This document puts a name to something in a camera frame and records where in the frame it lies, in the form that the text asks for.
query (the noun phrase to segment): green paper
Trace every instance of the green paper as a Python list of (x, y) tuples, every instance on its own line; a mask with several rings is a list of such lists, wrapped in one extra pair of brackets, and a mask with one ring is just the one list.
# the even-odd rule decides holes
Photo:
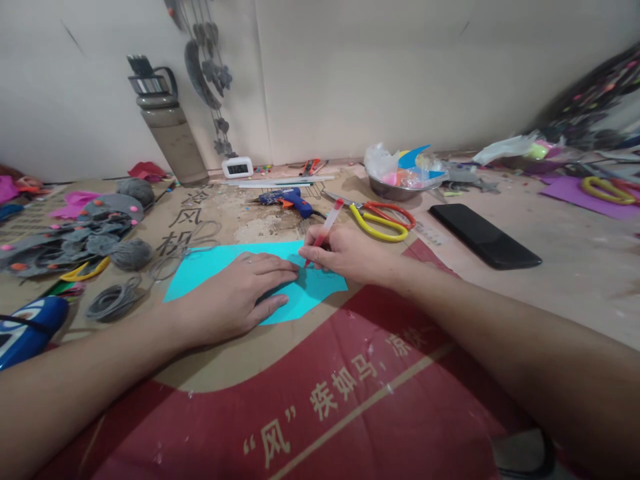
[(271, 325), (296, 320), (306, 312), (318, 305), (330, 294), (338, 291), (346, 291), (347, 282), (340, 275), (313, 267), (304, 268), (305, 260), (298, 255), (298, 249), (303, 242), (283, 242), (283, 243), (252, 243), (250, 245), (222, 245), (213, 250), (200, 251), (192, 250), (187, 256), (178, 271), (173, 276), (173, 280), (167, 290), (164, 302), (175, 300), (187, 294), (208, 278), (214, 276), (220, 270), (230, 264), (238, 255), (243, 252), (270, 253), (280, 258), (289, 260), (296, 265), (300, 265), (298, 280), (280, 286), (274, 294), (285, 294), (289, 297), (289, 302), (262, 322), (261, 325)]

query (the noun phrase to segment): left hand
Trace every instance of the left hand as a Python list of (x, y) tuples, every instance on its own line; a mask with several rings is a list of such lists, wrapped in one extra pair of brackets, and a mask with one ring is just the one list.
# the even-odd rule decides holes
[(244, 252), (227, 268), (170, 307), (173, 334), (185, 349), (211, 345), (244, 335), (286, 304), (274, 295), (256, 305), (269, 290), (298, 278), (298, 266), (275, 255)]

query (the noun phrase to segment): yellow scissors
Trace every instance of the yellow scissors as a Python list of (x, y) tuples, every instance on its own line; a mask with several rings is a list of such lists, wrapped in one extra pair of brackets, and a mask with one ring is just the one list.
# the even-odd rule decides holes
[(628, 183), (614, 179), (605, 180), (598, 177), (586, 177), (582, 180), (581, 186), (584, 192), (600, 200), (617, 205), (633, 205), (638, 202), (638, 199), (626, 190), (625, 187), (628, 186)]
[(91, 277), (96, 276), (98, 273), (102, 272), (107, 265), (111, 263), (111, 259), (109, 257), (105, 257), (102, 260), (98, 261), (88, 261), (80, 265), (76, 270), (65, 273), (60, 276), (60, 280), (64, 281), (82, 281), (86, 279), (90, 279)]
[[(326, 191), (325, 194), (334, 200), (342, 198), (342, 200), (345, 201), (345, 205), (349, 206), (349, 209), (351, 210), (351, 213), (353, 214), (356, 222), (358, 222), (358, 225), (360, 225), (360, 228), (362, 228), (362, 230), (370, 234), (372, 237), (379, 238), (380, 240), (386, 240), (390, 242), (402, 241), (407, 238), (409, 230), (411, 230), (415, 226), (415, 219), (413, 218), (413, 216), (408, 211), (404, 210), (404, 208), (398, 207), (397, 205), (372, 201), (368, 201), (366, 203), (354, 202), (353, 200), (346, 199), (344, 197), (341, 197), (340, 195), (336, 195), (335, 193), (331, 193), (328, 191)], [(394, 218), (379, 210), (380, 208), (387, 208), (401, 213), (407, 218), (407, 220), (409, 220), (409, 224), (404, 224), (398, 220), (395, 220)], [(376, 215), (372, 215), (369, 212), (360, 213), (360, 210), (362, 209), (371, 210), (372, 212), (376, 213)], [(388, 235), (386, 233), (382, 233), (370, 227), (365, 222), (365, 220), (370, 220), (381, 225), (386, 225), (387, 227), (396, 230), (396, 232), (398, 232), (398, 235)]]

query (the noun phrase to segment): metal bowl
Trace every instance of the metal bowl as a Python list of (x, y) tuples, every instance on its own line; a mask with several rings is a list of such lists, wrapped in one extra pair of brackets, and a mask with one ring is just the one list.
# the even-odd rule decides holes
[(371, 185), (371, 190), (373, 190), (376, 195), (388, 200), (395, 201), (411, 200), (412, 198), (419, 196), (422, 192), (431, 190), (434, 187), (433, 185), (421, 189), (396, 187), (395, 185), (389, 185), (387, 183), (381, 182), (380, 180), (376, 180), (372, 176), (369, 176), (369, 184)]

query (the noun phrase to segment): blue glue gun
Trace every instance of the blue glue gun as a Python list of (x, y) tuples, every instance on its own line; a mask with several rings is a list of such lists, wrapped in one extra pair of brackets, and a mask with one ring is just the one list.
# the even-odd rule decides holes
[(262, 205), (275, 205), (282, 203), (284, 208), (294, 207), (302, 218), (307, 219), (315, 213), (313, 207), (300, 196), (300, 189), (297, 187), (274, 190), (263, 193), (258, 198), (251, 200), (253, 203), (261, 203)]

